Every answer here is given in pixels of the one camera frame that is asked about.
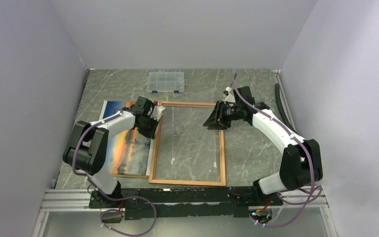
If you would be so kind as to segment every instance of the black base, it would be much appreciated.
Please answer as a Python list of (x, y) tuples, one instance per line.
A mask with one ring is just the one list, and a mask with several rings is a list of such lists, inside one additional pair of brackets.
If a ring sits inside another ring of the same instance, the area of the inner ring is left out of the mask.
[[(104, 204), (100, 195), (92, 192), (93, 200), (90, 208), (110, 208)], [(223, 188), (170, 188), (170, 189), (122, 189), (124, 197), (141, 196), (156, 203), (158, 217), (186, 217), (186, 216), (220, 216), (233, 215), (246, 217), (249, 206), (265, 206), (271, 200), (271, 205), (282, 205), (276, 194), (258, 198), (254, 187), (223, 187)], [(192, 204), (195, 202), (214, 202), (214, 204)], [(142, 200), (126, 200), (126, 220), (152, 218), (152, 207)]]
[[(137, 189), (123, 189), (121, 190), (121, 194), (123, 198), (125, 197), (131, 197), (131, 196), (138, 196), (139, 192)], [(102, 196), (98, 191), (92, 191), (91, 193), (91, 200), (89, 201), (89, 208), (111, 208), (111, 207), (119, 207), (121, 204), (121, 201), (115, 202), (115, 204), (106, 203), (105, 197)], [(137, 200), (133, 199), (127, 199), (124, 200), (124, 208), (137, 208)]]

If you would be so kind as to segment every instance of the white wall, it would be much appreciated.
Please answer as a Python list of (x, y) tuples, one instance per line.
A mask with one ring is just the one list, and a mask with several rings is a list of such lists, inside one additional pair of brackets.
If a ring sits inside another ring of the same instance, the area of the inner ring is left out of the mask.
[(0, 0), (0, 237), (31, 236), (85, 76), (47, 0)]
[(280, 69), (316, 0), (51, 0), (87, 68)]
[(379, 236), (379, 1), (319, 0), (282, 68), (343, 236)]

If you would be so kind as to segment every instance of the cable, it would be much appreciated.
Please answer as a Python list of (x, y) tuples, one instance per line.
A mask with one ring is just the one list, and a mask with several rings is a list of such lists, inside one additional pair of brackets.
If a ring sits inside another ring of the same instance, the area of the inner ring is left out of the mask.
[(86, 180), (88, 180), (88, 182), (94, 186), (95, 190), (99, 191), (99, 193), (101, 193), (105, 198), (107, 198), (108, 200), (111, 200), (111, 201), (124, 201), (124, 200), (127, 200), (127, 199), (141, 199), (143, 201), (146, 201), (148, 202), (152, 209), (153, 209), (153, 212), (154, 212), (154, 218), (153, 218), (153, 222), (152, 222), (152, 225), (143, 233), (141, 234), (136, 234), (136, 235), (132, 235), (132, 234), (127, 234), (127, 233), (124, 233), (124, 232), (121, 232), (115, 228), (112, 228), (111, 226), (108, 226), (107, 224), (105, 224), (102, 220), (102, 217), (104, 216), (105, 213), (108, 213), (108, 212), (117, 212), (117, 213), (121, 213), (122, 215), (124, 215), (124, 213), (120, 210), (117, 210), (117, 209), (109, 209), (109, 210), (106, 210), (104, 212), (101, 213), (100, 215), (100, 221), (101, 221), (101, 227), (104, 226), (105, 228), (111, 230), (111, 231), (114, 231), (116, 233), (119, 233), (121, 235), (124, 235), (124, 236), (129, 236), (129, 237), (139, 237), (139, 236), (143, 236), (145, 234), (147, 234), (149, 231), (151, 231), (154, 227), (154, 224), (156, 222), (156, 216), (157, 216), (157, 213), (156, 213), (156, 208), (154, 206), (154, 204), (148, 200), (147, 198), (144, 198), (144, 197), (140, 197), (140, 196), (131, 196), (131, 197), (123, 197), (123, 198), (112, 198), (110, 196), (108, 196), (106, 193), (104, 193), (101, 189), (98, 188), (98, 186), (91, 180), (88, 178), (88, 176), (85, 174), (85, 173), (78, 173), (76, 171), (76, 158), (77, 158), (77, 153), (79, 152), (79, 148), (80, 146), (82, 145), (82, 142), (85, 138), (85, 136), (87, 135), (87, 133), (92, 130), (93, 128), (103, 124), (103, 123), (106, 123), (106, 122), (109, 122), (109, 121), (112, 121), (120, 116), (122, 116), (122, 108), (119, 108), (119, 112), (117, 114), (115, 114), (114, 116), (111, 116), (111, 117), (108, 117), (106, 119), (103, 119), (101, 121), (98, 121), (96, 122), (95, 124), (91, 125), (88, 129), (86, 129), (83, 134), (81, 135), (81, 137), (79, 138), (79, 141), (77, 142), (77, 145), (76, 145), (76, 148), (75, 148), (75, 152), (74, 152), (74, 155), (73, 155), (73, 159), (72, 159), (72, 172), (73, 174), (75, 175), (80, 175), (80, 176), (84, 176)]
[(91, 186), (92, 186), (92, 184), (90, 184), (86, 190), (88, 191), (89, 194), (92, 195), (92, 193), (89, 191), (89, 187), (91, 187)]
[(258, 210), (256, 210), (256, 212), (263, 212), (263, 211), (265, 211), (265, 209), (267, 209), (270, 204), (271, 204), (271, 199), (266, 203), (266, 205), (265, 205), (264, 208), (258, 209)]
[(153, 111), (154, 111), (154, 104), (152, 104), (152, 110), (150, 111), (149, 117), (152, 116)]
[(114, 231), (114, 232), (119, 233), (119, 234), (124, 235), (124, 236), (129, 236), (129, 237), (139, 237), (139, 236), (143, 236), (143, 235), (147, 234), (149, 231), (151, 231), (151, 230), (153, 229), (154, 224), (156, 223), (157, 213), (156, 213), (156, 208), (155, 208), (154, 204), (153, 204), (151, 201), (149, 201), (149, 200), (148, 200), (147, 198), (145, 198), (145, 197), (140, 197), (140, 196), (131, 196), (131, 197), (122, 197), (122, 198), (112, 198), (112, 197), (108, 196), (106, 193), (104, 193), (102, 190), (98, 189), (98, 187), (96, 186), (96, 184), (95, 184), (91, 179), (89, 179), (88, 176), (87, 176), (86, 178), (87, 178), (88, 182), (89, 182), (92, 186), (95, 187), (95, 190), (99, 191), (100, 194), (102, 194), (102, 195), (103, 195), (105, 198), (107, 198), (108, 200), (111, 200), (111, 201), (123, 201), (123, 200), (127, 200), (127, 199), (135, 199), (135, 198), (136, 198), (136, 199), (141, 199), (141, 200), (146, 201), (147, 203), (149, 203), (150, 206), (151, 206), (152, 209), (153, 209), (153, 212), (154, 212), (154, 217), (153, 217), (152, 225), (151, 225), (146, 231), (144, 231), (144, 232), (141, 233), (141, 234), (136, 234), (136, 235), (127, 234), (127, 233), (121, 232), (121, 231), (119, 231), (119, 230), (117, 230), (117, 229), (115, 229), (115, 228), (112, 228), (111, 226), (109, 226), (109, 225), (107, 225), (107, 224), (105, 224), (105, 223), (103, 222), (102, 218), (103, 218), (104, 214), (106, 214), (106, 213), (108, 213), (108, 212), (117, 212), (117, 213), (119, 213), (119, 214), (124, 215), (124, 212), (123, 212), (123, 211), (120, 211), (120, 210), (118, 210), (118, 209), (109, 209), (109, 210), (106, 210), (106, 211), (102, 212), (102, 213), (101, 213), (101, 216), (100, 216), (101, 226), (104, 226), (105, 228), (107, 228), (107, 229), (109, 229), (109, 230), (111, 230), (111, 231)]
[(302, 191), (305, 194), (310, 194), (310, 191), (307, 191), (307, 190), (302, 189), (302, 188), (298, 188), (297, 190), (300, 190), (300, 191)]
[(124, 206), (124, 201), (121, 201), (121, 205), (118, 209), (121, 210), (123, 208), (123, 206)]
[(316, 196), (314, 196), (314, 197), (313, 197), (312, 199), (310, 199), (308, 202), (306, 202), (306, 201), (302, 201), (302, 202), (290, 202), (290, 201), (287, 201), (287, 200), (283, 199), (281, 194), (277, 194), (277, 197), (278, 197), (281, 201), (285, 202), (286, 204), (290, 204), (290, 205), (302, 205), (302, 204), (310, 203), (310, 202), (316, 200), (316, 199), (320, 196), (320, 194), (321, 194), (322, 191), (323, 191), (322, 186), (321, 186), (321, 185), (316, 186), (316, 187), (314, 188), (314, 191), (316, 191), (317, 189), (319, 189), (319, 192), (316, 194)]
[(280, 84), (278, 83), (275, 84), (275, 102), (277, 103), (277, 109), (281, 115), (281, 120), (283, 121), (283, 123), (293, 132), (296, 132), (294, 128), (291, 126), (290, 122), (288, 121), (287, 115), (285, 114), (285, 111), (284, 111), (284, 107), (282, 106), (281, 95), (280, 95)]
[[(235, 73), (233, 75), (233, 81), (232, 81), (232, 85), (234, 86), (235, 88), (235, 92), (236, 94), (239, 96), (239, 98), (249, 107), (251, 107), (252, 109), (256, 110), (258, 113), (261, 113), (262, 115), (264, 115), (265, 117), (271, 119), (271, 116), (268, 115), (267, 113), (261, 111), (260, 109), (256, 108), (255, 106), (251, 105), (248, 101), (245, 100), (245, 98), (242, 97), (242, 95), (240, 94), (239, 90), (237, 89), (237, 85), (236, 85), (236, 77), (237, 77), (237, 73)], [(292, 135), (293, 133), (287, 128), (286, 125), (284, 125), (282, 122), (280, 122), (279, 120), (277, 119), (274, 119), (272, 118), (272, 120), (274, 122), (276, 122), (278, 125), (280, 125), (280, 127), (282, 127), (287, 133), (288, 135)], [(306, 157), (307, 157), (307, 161), (308, 161), (308, 165), (309, 165), (309, 169), (310, 169), (310, 191), (314, 191), (315, 190), (315, 186), (314, 186), (314, 169), (313, 169), (313, 163), (312, 163), (312, 160), (311, 160), (311, 156), (310, 156), (310, 153), (308, 152), (307, 148), (303, 145), (303, 143), (298, 140), (294, 134), (293, 134), (293, 140), (295, 142), (298, 143), (298, 145), (301, 147), (301, 149), (304, 151)], [(279, 228), (279, 227), (285, 227), (291, 223), (293, 223), (299, 216), (300, 214), (304, 211), (306, 205), (310, 202), (310, 198), (312, 196), (312, 192), (310, 192), (309, 196), (307, 197), (306, 201), (303, 202), (303, 206), (300, 208), (299, 212), (288, 222), (284, 223), (284, 224), (281, 224), (281, 225), (265, 225), (266, 227), (269, 227), (269, 228)]]
[(277, 220), (277, 218), (280, 216), (280, 214), (281, 214), (281, 212), (282, 212), (282, 210), (284, 209), (284, 206), (282, 206), (279, 210), (278, 210), (278, 212), (277, 212), (277, 214), (274, 216), (274, 209), (271, 209), (271, 211), (272, 211), (272, 220), (270, 221), (270, 223), (274, 223), (276, 220)]
[(116, 111), (117, 109), (123, 113), (123, 109), (122, 109), (120, 106), (115, 106), (115, 107), (114, 107), (114, 110), (113, 110), (113, 114), (115, 114), (115, 111)]

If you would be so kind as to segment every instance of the black hose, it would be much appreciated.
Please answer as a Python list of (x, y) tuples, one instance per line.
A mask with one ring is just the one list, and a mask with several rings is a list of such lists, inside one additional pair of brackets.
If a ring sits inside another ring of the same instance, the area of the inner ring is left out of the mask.
[(281, 96), (280, 96), (280, 84), (275, 84), (275, 101), (277, 103), (278, 112), (281, 115), (282, 122), (293, 132), (297, 133), (294, 128), (291, 126), (290, 122), (288, 121), (287, 115), (285, 114), (284, 107), (282, 106), (281, 102)]

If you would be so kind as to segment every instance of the wooden frame edge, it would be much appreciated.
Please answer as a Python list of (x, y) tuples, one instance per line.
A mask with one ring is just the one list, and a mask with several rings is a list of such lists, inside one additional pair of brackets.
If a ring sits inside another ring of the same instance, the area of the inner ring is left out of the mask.
[[(172, 107), (192, 107), (192, 108), (214, 108), (215, 103), (197, 103), (197, 102), (177, 102), (177, 101), (160, 101), (162, 106)], [(157, 163), (157, 150), (159, 148), (160, 129), (162, 118), (159, 121), (158, 128), (154, 135), (153, 154), (151, 171), (149, 175), (150, 184), (167, 184), (167, 185), (196, 185), (196, 186), (226, 186), (226, 156), (225, 156), (225, 134), (223, 130), (219, 130), (219, 159), (220, 159), (220, 181), (192, 181), (192, 180), (169, 180), (169, 179), (155, 179), (156, 163)]]
[(115, 178), (137, 178), (137, 179), (147, 179), (150, 175), (138, 175), (138, 174), (113, 174)]

